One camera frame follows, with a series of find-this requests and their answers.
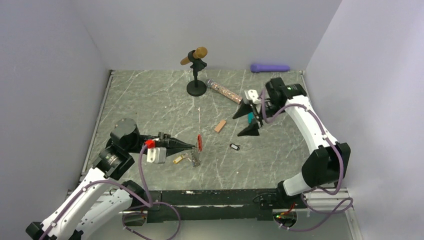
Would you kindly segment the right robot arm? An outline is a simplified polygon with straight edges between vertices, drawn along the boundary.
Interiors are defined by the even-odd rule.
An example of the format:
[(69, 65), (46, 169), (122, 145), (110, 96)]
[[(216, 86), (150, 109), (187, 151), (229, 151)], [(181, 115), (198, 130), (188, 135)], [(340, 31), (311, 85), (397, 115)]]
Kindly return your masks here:
[(238, 133), (239, 137), (259, 136), (259, 129), (264, 124), (272, 123), (285, 113), (294, 121), (308, 147), (309, 157), (300, 172), (277, 185), (275, 199), (280, 207), (288, 208), (300, 194), (325, 184), (336, 183), (336, 189), (331, 194), (338, 193), (346, 176), (351, 148), (327, 130), (300, 84), (286, 85), (278, 77), (268, 81), (261, 92), (254, 89), (244, 91), (233, 118), (238, 119), (249, 113), (253, 113), (253, 119)]

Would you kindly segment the red handled key holder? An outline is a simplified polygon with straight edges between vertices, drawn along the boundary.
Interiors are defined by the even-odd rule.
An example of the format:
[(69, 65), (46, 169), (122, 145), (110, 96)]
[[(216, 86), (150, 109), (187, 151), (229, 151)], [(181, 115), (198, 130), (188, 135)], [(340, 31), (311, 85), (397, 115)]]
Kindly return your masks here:
[(196, 143), (195, 143), (195, 148), (192, 149), (192, 151), (191, 151), (193, 167), (200, 166), (200, 164), (201, 164), (200, 153), (202, 152), (202, 150), (203, 150), (202, 135), (198, 134), (197, 139), (196, 139)]

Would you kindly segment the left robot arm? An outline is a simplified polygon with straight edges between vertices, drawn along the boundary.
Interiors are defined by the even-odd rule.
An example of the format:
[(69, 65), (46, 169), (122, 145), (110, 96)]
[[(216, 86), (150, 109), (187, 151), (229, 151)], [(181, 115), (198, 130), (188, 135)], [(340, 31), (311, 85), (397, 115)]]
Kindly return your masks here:
[(121, 211), (160, 205), (148, 189), (143, 156), (148, 163), (163, 164), (171, 155), (194, 149), (163, 132), (140, 134), (133, 119), (123, 118), (78, 187), (49, 217), (31, 222), (25, 232), (33, 240), (85, 240)]

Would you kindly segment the yellow key tag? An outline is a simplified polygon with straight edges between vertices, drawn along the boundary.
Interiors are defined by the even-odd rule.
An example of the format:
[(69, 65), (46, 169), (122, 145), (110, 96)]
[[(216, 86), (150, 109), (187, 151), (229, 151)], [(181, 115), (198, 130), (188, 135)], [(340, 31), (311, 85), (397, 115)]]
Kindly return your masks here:
[(179, 155), (179, 156), (177, 156), (174, 160), (173, 160), (173, 163), (174, 164), (178, 164), (178, 163), (180, 163), (181, 161), (183, 161), (184, 159), (185, 159), (186, 157), (182, 154), (182, 155)]

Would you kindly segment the black key tag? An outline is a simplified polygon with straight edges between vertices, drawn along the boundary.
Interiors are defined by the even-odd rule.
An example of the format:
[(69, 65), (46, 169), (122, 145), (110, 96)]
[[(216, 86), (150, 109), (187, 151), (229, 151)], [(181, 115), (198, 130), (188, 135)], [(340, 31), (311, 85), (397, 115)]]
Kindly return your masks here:
[(236, 151), (239, 151), (239, 150), (240, 150), (240, 146), (239, 146), (239, 145), (236, 145), (236, 144), (234, 144), (234, 143), (231, 143), (231, 144), (229, 145), (229, 147), (230, 147), (231, 149), (233, 149), (233, 150), (236, 150)]

